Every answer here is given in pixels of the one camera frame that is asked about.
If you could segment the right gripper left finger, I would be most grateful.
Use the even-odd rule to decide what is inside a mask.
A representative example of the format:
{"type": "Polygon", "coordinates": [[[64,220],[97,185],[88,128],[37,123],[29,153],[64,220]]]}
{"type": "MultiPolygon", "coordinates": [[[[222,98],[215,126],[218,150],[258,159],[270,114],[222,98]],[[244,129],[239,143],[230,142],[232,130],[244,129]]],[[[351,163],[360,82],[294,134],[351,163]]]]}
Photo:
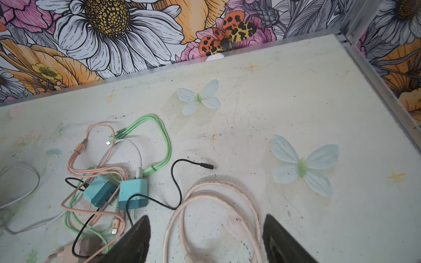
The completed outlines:
{"type": "Polygon", "coordinates": [[[148,255],[150,238],[150,220],[144,215],[99,262],[144,263],[148,255]]]}

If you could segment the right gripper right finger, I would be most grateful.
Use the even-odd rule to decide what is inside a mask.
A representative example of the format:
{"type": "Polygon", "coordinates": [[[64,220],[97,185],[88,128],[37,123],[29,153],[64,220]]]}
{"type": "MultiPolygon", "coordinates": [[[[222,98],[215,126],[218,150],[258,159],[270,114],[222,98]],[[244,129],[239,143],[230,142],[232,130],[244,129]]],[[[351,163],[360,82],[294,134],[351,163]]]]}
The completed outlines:
{"type": "Polygon", "coordinates": [[[317,263],[270,214],[264,221],[263,242],[270,263],[317,263]]]}

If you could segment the pink charger plug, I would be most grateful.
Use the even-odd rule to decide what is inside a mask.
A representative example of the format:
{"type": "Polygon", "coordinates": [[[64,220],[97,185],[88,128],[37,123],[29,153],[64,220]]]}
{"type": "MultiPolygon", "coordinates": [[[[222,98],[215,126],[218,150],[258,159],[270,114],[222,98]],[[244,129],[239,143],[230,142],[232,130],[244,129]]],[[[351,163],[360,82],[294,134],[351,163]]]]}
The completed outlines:
{"type": "MultiPolygon", "coordinates": [[[[84,238],[78,240],[75,245],[75,253],[80,256],[90,257],[94,252],[102,247],[103,241],[95,236],[90,238],[84,238]]],[[[72,254],[73,243],[70,243],[59,252],[58,258],[62,260],[62,263],[83,263],[85,258],[78,258],[72,254]]]]}

